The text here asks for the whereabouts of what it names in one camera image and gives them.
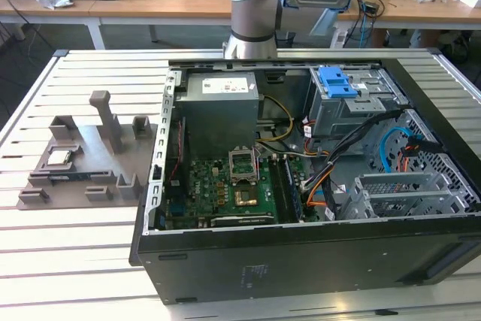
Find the blue drive bracket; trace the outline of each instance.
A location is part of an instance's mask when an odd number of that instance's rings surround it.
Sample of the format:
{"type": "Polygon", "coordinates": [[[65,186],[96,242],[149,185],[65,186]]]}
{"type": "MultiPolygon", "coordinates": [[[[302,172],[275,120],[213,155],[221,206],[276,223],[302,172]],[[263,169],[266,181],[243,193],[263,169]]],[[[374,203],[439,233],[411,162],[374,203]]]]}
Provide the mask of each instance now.
{"type": "Polygon", "coordinates": [[[329,98],[355,98],[358,95],[349,84],[349,77],[339,67],[319,68],[319,79],[329,98]]]}

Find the metal table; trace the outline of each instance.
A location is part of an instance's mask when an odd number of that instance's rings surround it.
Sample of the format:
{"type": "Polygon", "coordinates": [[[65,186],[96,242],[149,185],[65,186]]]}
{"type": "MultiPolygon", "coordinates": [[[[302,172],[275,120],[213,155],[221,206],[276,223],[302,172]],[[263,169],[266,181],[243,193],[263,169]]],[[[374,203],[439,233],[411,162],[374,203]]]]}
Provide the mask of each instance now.
{"type": "MultiPolygon", "coordinates": [[[[398,58],[481,155],[481,95],[442,56],[424,50],[281,50],[281,56],[398,58]]],[[[436,286],[360,290],[165,307],[143,268],[128,263],[135,207],[15,209],[50,139],[55,115],[99,124],[89,105],[107,89],[121,123],[156,120],[169,59],[219,58],[219,50],[71,51],[48,63],[0,132],[0,319],[481,319],[481,259],[436,286]]],[[[322,265],[315,272],[323,272],[322,265]]]]}

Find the blue cable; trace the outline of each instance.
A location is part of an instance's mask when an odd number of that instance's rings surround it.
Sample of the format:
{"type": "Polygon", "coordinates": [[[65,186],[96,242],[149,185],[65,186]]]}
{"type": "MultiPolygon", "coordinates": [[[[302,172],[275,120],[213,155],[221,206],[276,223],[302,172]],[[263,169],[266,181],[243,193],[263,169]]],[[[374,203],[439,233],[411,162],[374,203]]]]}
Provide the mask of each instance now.
{"type": "Polygon", "coordinates": [[[388,137],[396,131],[403,132],[408,137],[413,135],[413,133],[407,128],[394,127],[393,129],[390,129],[383,136],[383,139],[381,139],[381,143],[380,143],[380,146],[379,146],[379,156],[381,158],[381,163],[383,164],[383,167],[386,170],[386,173],[391,173],[391,167],[389,167],[388,161],[386,160],[386,141],[387,141],[388,137]]]}
{"type": "Polygon", "coordinates": [[[362,48],[362,42],[364,40],[364,33],[365,33],[365,23],[366,23],[366,6],[364,2],[362,2],[362,10],[364,11],[364,16],[362,17],[361,23],[361,39],[359,40],[359,47],[362,48]]]}

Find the desk leg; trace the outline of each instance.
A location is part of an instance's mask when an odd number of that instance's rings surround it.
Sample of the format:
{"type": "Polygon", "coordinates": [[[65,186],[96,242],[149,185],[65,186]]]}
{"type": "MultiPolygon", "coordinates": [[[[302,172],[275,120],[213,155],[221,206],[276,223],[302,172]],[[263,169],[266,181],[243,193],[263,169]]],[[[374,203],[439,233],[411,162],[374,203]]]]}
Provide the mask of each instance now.
{"type": "Polygon", "coordinates": [[[9,24],[7,27],[10,28],[10,32],[14,35],[15,39],[18,41],[25,40],[25,33],[23,33],[22,24],[9,24]]]}
{"type": "Polygon", "coordinates": [[[349,23],[334,24],[334,34],[332,35],[331,48],[344,48],[347,33],[351,25],[349,23]]]}
{"type": "Polygon", "coordinates": [[[153,43],[157,43],[159,39],[157,38],[156,26],[149,26],[149,32],[150,32],[150,40],[153,43]]]}
{"type": "Polygon", "coordinates": [[[105,44],[104,44],[104,39],[102,37],[102,33],[100,32],[100,22],[93,21],[92,19],[91,22],[88,22],[86,25],[89,27],[89,32],[90,36],[92,37],[92,42],[93,46],[97,50],[104,50],[105,49],[105,44]]]}

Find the orange wire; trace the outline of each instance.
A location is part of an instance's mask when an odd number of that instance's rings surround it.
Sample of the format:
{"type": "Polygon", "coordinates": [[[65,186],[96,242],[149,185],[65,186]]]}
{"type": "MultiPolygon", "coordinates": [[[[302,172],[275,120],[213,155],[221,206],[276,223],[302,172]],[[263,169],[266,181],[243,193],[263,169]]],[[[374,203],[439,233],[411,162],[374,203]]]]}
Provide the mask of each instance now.
{"type": "Polygon", "coordinates": [[[403,153],[399,153],[398,156],[398,172],[401,172],[401,157],[403,156],[403,153]]]}
{"type": "Polygon", "coordinates": [[[333,169],[334,169],[334,168],[331,168],[328,173],[324,174],[324,176],[319,180],[319,182],[316,183],[316,185],[314,186],[313,190],[310,191],[309,198],[307,199],[307,203],[306,203],[307,206],[311,206],[311,205],[316,205],[316,206],[317,206],[317,205],[322,205],[322,206],[324,206],[324,205],[327,205],[325,202],[312,202],[312,199],[313,199],[314,193],[316,193],[316,190],[318,189],[319,185],[323,182],[323,180],[326,179],[326,177],[327,177],[328,175],[331,174],[331,172],[332,172],[333,169]]]}
{"type": "MultiPolygon", "coordinates": [[[[306,139],[306,141],[304,142],[304,153],[306,153],[308,156],[315,156],[315,155],[317,155],[316,152],[309,152],[309,150],[307,149],[307,145],[309,144],[309,140],[310,140],[310,139],[311,139],[311,138],[308,138],[308,139],[306,139]]],[[[321,153],[322,153],[322,154],[325,154],[325,155],[328,155],[328,154],[329,154],[329,152],[328,152],[327,150],[323,150],[321,153]]]]}

